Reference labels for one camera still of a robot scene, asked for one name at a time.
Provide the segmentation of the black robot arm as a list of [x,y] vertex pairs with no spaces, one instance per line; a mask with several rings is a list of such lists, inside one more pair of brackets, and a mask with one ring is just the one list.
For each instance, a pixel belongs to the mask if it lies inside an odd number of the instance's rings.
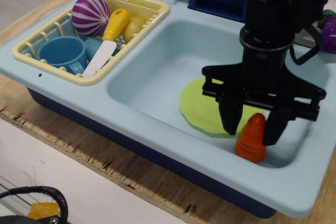
[[234,65],[206,66],[203,94],[214,97],[224,130],[234,135],[243,106],[270,112],[263,144],[275,145],[289,121],[303,118],[315,121],[319,102],[326,92],[292,74],[286,55],[295,56],[295,35],[305,30],[315,46],[300,58],[302,65],[315,56],[322,44],[313,24],[322,16],[327,0],[247,0],[246,21],[239,34],[243,59]]

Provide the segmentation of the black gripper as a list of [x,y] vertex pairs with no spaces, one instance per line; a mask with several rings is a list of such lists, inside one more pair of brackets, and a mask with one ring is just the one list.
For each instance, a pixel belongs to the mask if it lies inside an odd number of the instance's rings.
[[236,134],[244,104],[270,111],[263,137],[265,146],[278,142],[290,120],[316,121],[326,92],[287,68],[286,55],[295,56],[293,38],[269,42],[241,31],[239,40],[244,48],[240,63],[202,69],[203,94],[218,102],[224,130]]

